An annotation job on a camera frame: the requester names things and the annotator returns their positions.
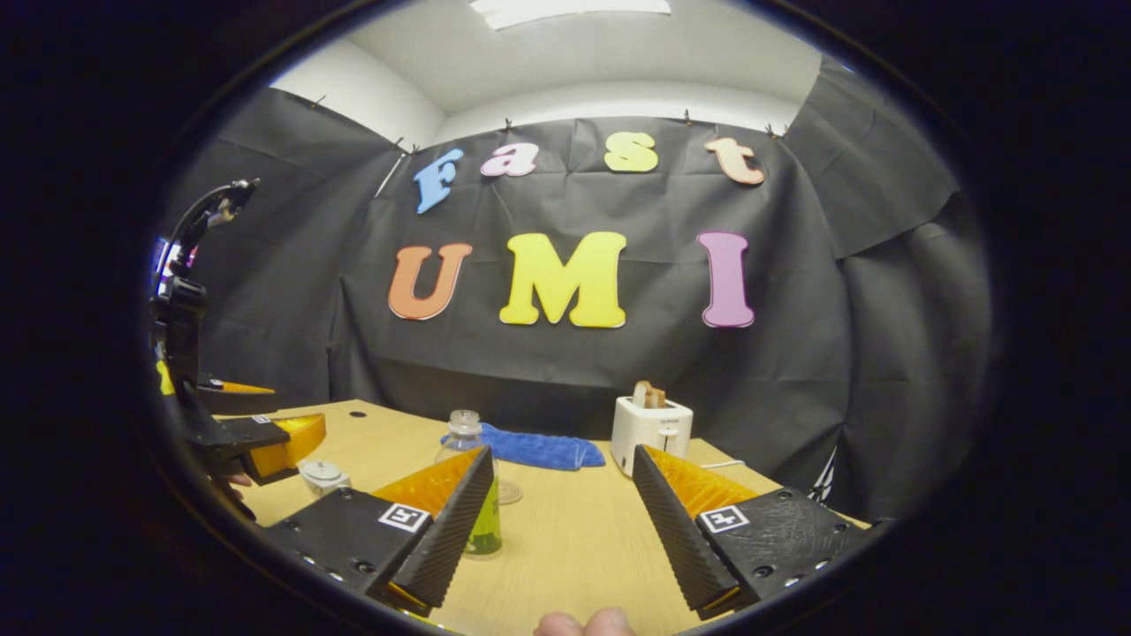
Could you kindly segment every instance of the blue towel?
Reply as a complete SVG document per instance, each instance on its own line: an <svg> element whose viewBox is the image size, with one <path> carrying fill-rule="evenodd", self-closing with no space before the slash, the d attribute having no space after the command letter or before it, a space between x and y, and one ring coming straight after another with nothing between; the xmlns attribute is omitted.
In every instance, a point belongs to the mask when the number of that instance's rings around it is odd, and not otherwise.
<svg viewBox="0 0 1131 636"><path fill-rule="evenodd" d="M440 438L440 444L449 436ZM581 466L604 466L605 456L592 442L576 437L501 431L483 422L483 441L504 462L539 469L576 471Z"/></svg>

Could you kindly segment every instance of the black fabric curtain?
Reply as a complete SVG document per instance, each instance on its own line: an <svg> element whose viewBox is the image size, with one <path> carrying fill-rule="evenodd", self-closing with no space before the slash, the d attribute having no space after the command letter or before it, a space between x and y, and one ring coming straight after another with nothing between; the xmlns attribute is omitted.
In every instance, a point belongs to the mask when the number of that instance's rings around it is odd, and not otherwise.
<svg viewBox="0 0 1131 636"><path fill-rule="evenodd" d="M621 131L655 140L654 170L608 169L605 140ZM723 173L703 147L720 137L753 151L762 183ZM538 146L532 173L481 174L516 143ZM414 175L454 148L464 155L450 194L417 214ZM976 220L909 121L835 62L785 138L602 118L403 158L340 115L267 89L201 154L170 213L251 177L264 181L252 203L199 248L202 366L271 386L285 405L361 398L438 419L472 409L508 430L607 439L613 399L648 379L694 411L696 437L792 487L832 472L826 501L865 518L906 510L970 442L990 328ZM708 231L749 243L749 327L703 323L710 273L697 237ZM556 325L544 313L500 320L511 237L545 234L566 263L592 232L627 240L623 326L578 327L568 311ZM398 317L397 252L432 250L415 287L428 296L449 243L473 251L448 306L429 320Z"/></svg>

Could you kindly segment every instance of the white cable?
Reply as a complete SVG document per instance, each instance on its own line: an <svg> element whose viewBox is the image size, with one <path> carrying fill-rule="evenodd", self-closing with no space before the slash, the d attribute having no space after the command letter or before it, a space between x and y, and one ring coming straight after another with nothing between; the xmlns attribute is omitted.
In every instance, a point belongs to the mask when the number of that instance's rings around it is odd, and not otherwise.
<svg viewBox="0 0 1131 636"><path fill-rule="evenodd" d="M722 462L722 463L718 463L718 464L706 464L706 465L702 465L702 466L699 466L699 467L700 469L722 469L723 466L733 466L735 464L742 464L743 466L746 465L746 463L743 462L742 459L732 459L729 462Z"/></svg>

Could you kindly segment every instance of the table surface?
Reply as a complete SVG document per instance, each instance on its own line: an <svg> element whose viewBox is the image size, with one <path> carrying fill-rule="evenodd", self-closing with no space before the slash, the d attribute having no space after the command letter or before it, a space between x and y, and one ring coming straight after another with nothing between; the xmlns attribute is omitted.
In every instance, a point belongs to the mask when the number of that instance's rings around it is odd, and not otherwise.
<svg viewBox="0 0 1131 636"><path fill-rule="evenodd" d="M359 399L270 416L308 413L325 413L327 431L308 459L333 462L364 492L430 465L447 433L446 422ZM632 480L613 465L608 441L595 444L605 454L601 467L552 471L499 462L500 478L523 490L521 499L500 507L502 550L490 560L461 559L443 607L429 620L460 634L530 634L551 611L585 622L598 609L618 605L641 635L702 624L680 593ZM692 439L687 459L715 464L731 457ZM715 470L759 493L780 488L744 465ZM299 476L241 490L265 526L314 500Z"/></svg>

